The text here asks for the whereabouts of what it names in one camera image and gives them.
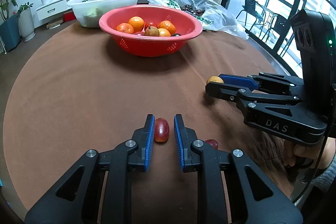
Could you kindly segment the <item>grey knit sleeve forearm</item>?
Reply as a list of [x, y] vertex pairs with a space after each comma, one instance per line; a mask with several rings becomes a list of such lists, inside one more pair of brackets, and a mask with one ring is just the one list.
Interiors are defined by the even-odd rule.
[[335, 180], [335, 158], [325, 169], [318, 169], [312, 181], [313, 186], [323, 191], [328, 191]]

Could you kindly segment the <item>person's right hand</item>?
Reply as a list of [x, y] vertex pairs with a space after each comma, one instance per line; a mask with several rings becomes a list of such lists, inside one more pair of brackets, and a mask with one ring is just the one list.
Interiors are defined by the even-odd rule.
[[[284, 166], [294, 166], [299, 157], [314, 160], [313, 166], [317, 163], [323, 141], [320, 141], [313, 147], [304, 147], [299, 144], [293, 144], [290, 141], [284, 141]], [[328, 138], [323, 150], [318, 169], [326, 169], [333, 161], [335, 155], [335, 139]]]

